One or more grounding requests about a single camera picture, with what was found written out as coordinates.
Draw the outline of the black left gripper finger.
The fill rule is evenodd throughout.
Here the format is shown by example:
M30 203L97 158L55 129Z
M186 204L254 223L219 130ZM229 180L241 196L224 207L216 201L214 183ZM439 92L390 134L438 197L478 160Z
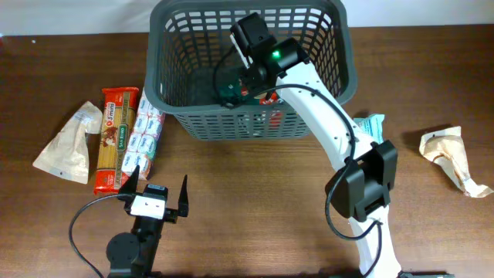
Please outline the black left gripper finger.
M188 176L185 175L181 186L180 196L178 198L178 216L187 217L188 213L189 213Z
M127 181L120 187L120 194L135 194L137 190L137 183L139 181L140 166L137 165L131 176Z

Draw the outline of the green coffee snack bag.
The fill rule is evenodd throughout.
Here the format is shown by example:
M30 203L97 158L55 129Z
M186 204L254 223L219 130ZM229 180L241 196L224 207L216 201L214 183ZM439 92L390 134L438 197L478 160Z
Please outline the green coffee snack bag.
M216 98L223 106L231 107L242 103L248 105L274 105L283 101L276 91L272 92L268 100L265 94L253 98L249 97L249 90L238 77L225 77L217 80L215 84Z

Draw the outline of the light blue tissue pack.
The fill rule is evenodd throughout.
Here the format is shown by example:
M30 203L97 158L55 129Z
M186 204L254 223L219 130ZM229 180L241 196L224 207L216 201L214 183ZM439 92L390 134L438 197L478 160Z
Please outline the light blue tissue pack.
M354 118L355 124L366 134L370 135L377 143L382 144L384 114L371 114L365 118Z

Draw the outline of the beige brown pouch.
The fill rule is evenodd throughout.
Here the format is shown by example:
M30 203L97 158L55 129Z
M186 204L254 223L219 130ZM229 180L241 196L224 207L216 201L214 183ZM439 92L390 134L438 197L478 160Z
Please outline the beige brown pouch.
M428 161L440 166L464 195L485 198L493 193L490 187L477 184L470 175L460 126L422 135L419 152Z

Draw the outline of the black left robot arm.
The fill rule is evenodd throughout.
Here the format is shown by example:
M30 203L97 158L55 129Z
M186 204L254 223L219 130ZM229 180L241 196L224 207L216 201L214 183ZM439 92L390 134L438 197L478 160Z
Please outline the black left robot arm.
M153 265L163 226L188 216L187 177L182 182L178 207L168 208L166 187L148 184L141 193L137 191L139 171L136 167L118 191L118 199L124 202L124 211L134 217L134 224L129 232L115 235L107 245L110 277L161 277Z

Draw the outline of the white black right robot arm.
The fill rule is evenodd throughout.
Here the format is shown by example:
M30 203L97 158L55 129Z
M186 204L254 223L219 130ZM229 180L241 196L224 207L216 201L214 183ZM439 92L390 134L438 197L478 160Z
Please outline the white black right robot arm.
M245 69L241 83L251 100L275 93L303 119L327 153L335 175L327 186L325 216L336 210L348 219L363 277L398 277L388 224L398 152L390 141L376 142L363 132L323 84L306 51L293 38L277 42L266 22L252 13L231 28L231 40Z

